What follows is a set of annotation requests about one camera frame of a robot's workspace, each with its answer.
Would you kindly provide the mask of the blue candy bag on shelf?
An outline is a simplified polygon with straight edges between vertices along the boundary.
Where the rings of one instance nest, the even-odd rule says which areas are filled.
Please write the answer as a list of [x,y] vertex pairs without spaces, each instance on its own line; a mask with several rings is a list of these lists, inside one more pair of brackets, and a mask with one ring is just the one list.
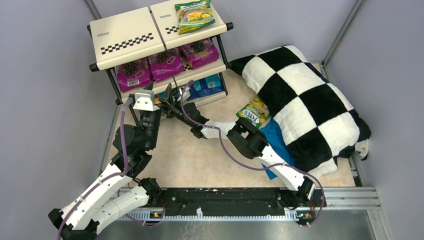
[[195,80],[189,88],[188,101],[208,97],[220,92],[224,92],[222,81],[218,74]]

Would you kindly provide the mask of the purple grape candy bag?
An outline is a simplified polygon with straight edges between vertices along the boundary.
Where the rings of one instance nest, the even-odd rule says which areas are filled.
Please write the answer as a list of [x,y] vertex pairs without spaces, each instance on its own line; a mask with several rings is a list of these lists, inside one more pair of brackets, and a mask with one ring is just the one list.
[[192,70],[219,59],[220,53],[210,38],[205,38],[178,47]]
[[178,48],[172,48],[148,57],[153,79],[161,82],[182,73],[183,59]]
[[118,65],[116,70],[119,89],[124,93],[138,87],[145,87],[153,81],[147,57]]

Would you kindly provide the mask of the cream three-tier shelf rack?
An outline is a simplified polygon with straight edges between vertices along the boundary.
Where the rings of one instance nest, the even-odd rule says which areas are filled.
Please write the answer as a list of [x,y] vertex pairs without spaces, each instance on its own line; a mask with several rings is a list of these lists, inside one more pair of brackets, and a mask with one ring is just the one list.
[[164,103],[167,93],[190,81],[204,80],[186,93],[201,106],[228,93],[223,72],[230,64],[221,35],[233,27],[209,0],[168,0],[97,19],[87,25],[96,58],[89,68],[106,71],[117,105],[132,100],[135,121],[138,111]]

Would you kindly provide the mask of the blue Skittles candy bag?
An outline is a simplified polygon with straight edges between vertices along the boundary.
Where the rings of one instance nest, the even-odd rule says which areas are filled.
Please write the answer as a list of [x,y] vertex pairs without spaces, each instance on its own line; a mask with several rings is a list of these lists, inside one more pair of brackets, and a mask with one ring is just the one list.
[[162,102],[165,102],[167,98],[165,97],[165,94],[163,92],[160,92],[155,95],[155,104],[159,105]]

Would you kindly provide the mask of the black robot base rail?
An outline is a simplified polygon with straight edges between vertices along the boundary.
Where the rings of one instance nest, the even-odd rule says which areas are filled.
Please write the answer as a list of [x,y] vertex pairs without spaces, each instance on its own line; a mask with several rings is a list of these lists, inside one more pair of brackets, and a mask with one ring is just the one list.
[[285,187],[234,188],[163,188],[146,209],[164,210],[166,217],[194,216],[197,210],[205,217],[282,216],[289,210],[319,210],[327,202],[322,191],[313,191],[311,200],[300,198]]

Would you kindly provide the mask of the black white checkered pillow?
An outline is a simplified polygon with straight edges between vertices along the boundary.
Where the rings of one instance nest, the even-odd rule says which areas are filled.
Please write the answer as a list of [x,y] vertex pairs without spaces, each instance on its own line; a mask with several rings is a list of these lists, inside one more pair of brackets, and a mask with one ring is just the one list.
[[237,58],[230,69],[267,106],[296,168],[320,177],[337,170],[338,158],[367,159],[369,126],[297,47]]

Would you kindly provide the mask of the blue cloth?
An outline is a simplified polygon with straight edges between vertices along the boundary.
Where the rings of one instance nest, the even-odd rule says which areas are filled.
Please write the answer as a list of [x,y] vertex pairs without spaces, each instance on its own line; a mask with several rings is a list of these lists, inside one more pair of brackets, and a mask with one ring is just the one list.
[[280,126],[273,119],[269,118],[266,125],[262,125],[260,131],[265,135],[266,140],[275,152],[285,160],[289,165],[295,165],[295,159],[290,155],[288,148],[283,140],[283,135]]

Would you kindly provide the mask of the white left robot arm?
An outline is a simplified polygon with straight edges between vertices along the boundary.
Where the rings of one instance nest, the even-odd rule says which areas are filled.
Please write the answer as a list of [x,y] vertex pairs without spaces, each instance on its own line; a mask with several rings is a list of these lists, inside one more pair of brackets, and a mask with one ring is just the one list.
[[121,112],[120,127],[113,145],[118,154],[103,173],[73,202],[62,209],[55,208],[48,218],[57,228],[58,240],[94,240],[112,222],[143,206],[154,206],[160,201],[161,188],[154,178],[143,178],[129,192],[112,199],[122,186],[137,179],[152,159],[148,151],[157,145],[161,110],[155,104],[153,82],[128,97],[125,107],[133,104],[140,111],[138,125],[124,123]]

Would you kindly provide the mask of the green Fox's candy bag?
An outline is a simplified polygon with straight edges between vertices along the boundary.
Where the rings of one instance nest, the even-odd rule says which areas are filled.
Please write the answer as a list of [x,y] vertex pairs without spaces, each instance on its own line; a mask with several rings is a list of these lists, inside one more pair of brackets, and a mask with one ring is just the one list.
[[236,116],[247,119],[259,129],[271,115],[269,108],[258,96],[256,96],[247,105],[241,108],[236,113]]

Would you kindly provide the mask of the green yellow candy bag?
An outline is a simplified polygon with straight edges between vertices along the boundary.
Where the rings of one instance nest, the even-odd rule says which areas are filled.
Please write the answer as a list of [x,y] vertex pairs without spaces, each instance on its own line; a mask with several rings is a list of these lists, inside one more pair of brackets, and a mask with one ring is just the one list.
[[197,0],[174,4],[178,20],[178,33],[187,34],[216,22],[210,0]]

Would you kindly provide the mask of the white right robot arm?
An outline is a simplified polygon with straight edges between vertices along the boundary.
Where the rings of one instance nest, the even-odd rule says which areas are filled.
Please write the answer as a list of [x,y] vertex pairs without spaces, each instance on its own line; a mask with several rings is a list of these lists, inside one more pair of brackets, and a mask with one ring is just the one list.
[[191,133],[199,139],[229,140],[238,152],[247,159],[257,160],[263,165],[261,171],[270,170],[280,178],[297,198],[309,201],[316,188],[311,176],[288,164],[272,148],[266,136],[245,118],[235,122],[219,122],[203,117],[194,103],[184,103],[189,93],[189,84],[180,89],[180,96],[172,94],[169,84],[159,95],[161,110],[167,118],[177,118],[190,126]]

